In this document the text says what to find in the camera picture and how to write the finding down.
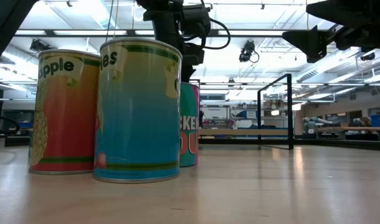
black metal frame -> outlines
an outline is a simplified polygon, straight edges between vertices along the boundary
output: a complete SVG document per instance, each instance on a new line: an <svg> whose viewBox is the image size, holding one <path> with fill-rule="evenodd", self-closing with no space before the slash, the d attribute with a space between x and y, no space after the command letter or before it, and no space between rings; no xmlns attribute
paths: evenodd
<svg viewBox="0 0 380 224"><path fill-rule="evenodd" d="M271 84L263 87L262 89L258 90L258 129L262 129L262 118L260 115L260 112L262 110L262 99L261 99L261 92L269 88L270 86L273 86L274 84L278 83L279 81L283 79L287 79L287 117L288 117L288 149L294 149L294 127L293 127L293 118L292 118L292 76L291 74L285 74L282 77L276 79ZM261 135L258 135L258 140L261 141L262 137Z"/></svg>

can label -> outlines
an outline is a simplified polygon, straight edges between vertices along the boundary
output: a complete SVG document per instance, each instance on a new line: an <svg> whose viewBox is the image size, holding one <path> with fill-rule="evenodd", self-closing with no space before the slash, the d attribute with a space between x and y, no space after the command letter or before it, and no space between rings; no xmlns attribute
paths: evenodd
<svg viewBox="0 0 380 224"><path fill-rule="evenodd" d="M149 42L101 50L94 176L163 179L179 172L181 59Z"/></svg>
<svg viewBox="0 0 380 224"><path fill-rule="evenodd" d="M93 169L99 61L50 52L39 59L30 170Z"/></svg>
<svg viewBox="0 0 380 224"><path fill-rule="evenodd" d="M181 84L181 167L193 166L198 163L199 94L198 86L188 83Z"/></svg>

